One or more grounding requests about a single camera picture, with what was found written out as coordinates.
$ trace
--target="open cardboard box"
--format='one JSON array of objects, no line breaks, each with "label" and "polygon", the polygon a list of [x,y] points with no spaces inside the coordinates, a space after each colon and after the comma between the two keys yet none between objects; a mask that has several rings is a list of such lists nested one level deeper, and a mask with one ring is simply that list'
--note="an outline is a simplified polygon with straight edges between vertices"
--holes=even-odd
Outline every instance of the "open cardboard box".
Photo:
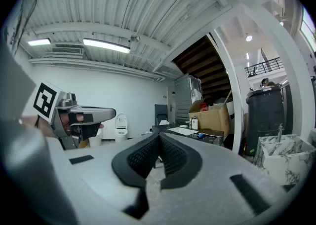
[{"label": "open cardboard box", "polygon": [[226,106],[226,101],[230,94],[231,92],[223,104],[214,105],[209,111],[200,112],[203,100],[194,101],[189,109],[189,117],[193,118],[195,116],[198,119],[199,129],[224,131],[225,139],[230,131],[230,118]]}]

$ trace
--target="wooden staircase underside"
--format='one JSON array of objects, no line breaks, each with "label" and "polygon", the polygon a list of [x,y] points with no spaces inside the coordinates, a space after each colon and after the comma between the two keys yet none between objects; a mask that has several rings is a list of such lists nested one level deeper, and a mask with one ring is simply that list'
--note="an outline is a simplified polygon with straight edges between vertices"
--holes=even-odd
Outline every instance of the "wooden staircase underside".
[{"label": "wooden staircase underside", "polygon": [[183,74],[201,79],[203,97],[207,103],[212,104],[228,95],[231,89],[228,75],[207,36],[183,51],[173,62]]}]

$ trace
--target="window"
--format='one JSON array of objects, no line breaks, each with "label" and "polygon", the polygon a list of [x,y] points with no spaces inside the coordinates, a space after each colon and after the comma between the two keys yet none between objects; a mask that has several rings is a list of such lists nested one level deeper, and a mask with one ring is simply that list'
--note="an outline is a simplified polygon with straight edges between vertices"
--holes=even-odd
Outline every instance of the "window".
[{"label": "window", "polygon": [[301,31],[305,36],[306,40],[310,44],[313,51],[316,51],[316,42],[315,42],[315,25],[313,23],[312,18],[310,17],[309,13],[303,7],[303,22],[301,26]]}]

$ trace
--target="white bottle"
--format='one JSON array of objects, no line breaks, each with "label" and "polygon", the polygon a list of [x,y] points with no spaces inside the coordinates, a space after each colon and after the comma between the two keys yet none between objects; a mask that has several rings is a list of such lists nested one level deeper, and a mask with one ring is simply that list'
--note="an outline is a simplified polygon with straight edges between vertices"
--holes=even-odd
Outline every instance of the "white bottle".
[{"label": "white bottle", "polygon": [[198,129],[198,120],[197,119],[192,120],[192,129]]}]

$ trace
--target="marble box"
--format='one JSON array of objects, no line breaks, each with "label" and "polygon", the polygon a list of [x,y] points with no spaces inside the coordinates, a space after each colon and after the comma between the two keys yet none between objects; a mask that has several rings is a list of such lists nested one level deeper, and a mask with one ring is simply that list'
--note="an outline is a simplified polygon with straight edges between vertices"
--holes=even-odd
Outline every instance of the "marble box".
[{"label": "marble box", "polygon": [[259,137],[254,164],[281,186],[297,184],[308,173],[316,149],[297,135]]}]

